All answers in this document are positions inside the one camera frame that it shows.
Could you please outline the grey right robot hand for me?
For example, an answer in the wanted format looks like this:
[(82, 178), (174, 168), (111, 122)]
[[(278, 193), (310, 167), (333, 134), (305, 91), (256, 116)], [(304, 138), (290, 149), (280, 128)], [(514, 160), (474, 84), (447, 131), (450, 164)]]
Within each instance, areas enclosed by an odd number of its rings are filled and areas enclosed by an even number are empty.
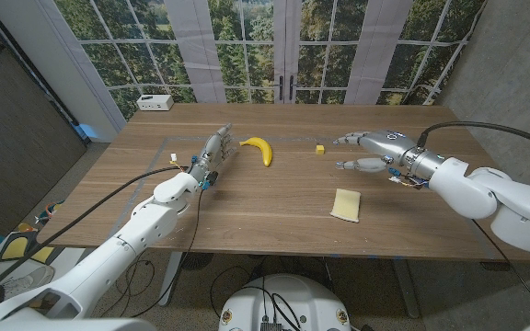
[(358, 170), (366, 173), (384, 171), (387, 166), (396, 163), (403, 165), (406, 152), (416, 147), (406, 135), (396, 131), (356, 131), (345, 134), (334, 141), (335, 144), (353, 144), (361, 146), (376, 158), (360, 158), (354, 161), (337, 162), (341, 170)]

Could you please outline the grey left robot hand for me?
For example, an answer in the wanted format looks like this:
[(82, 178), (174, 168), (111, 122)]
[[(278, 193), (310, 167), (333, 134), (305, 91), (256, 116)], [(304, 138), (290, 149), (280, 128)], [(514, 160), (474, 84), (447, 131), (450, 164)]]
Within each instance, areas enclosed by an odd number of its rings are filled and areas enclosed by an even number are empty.
[(188, 171), (198, 182), (203, 181), (236, 151), (230, 134), (231, 128), (232, 124), (227, 123), (207, 139), (198, 155), (197, 162)]

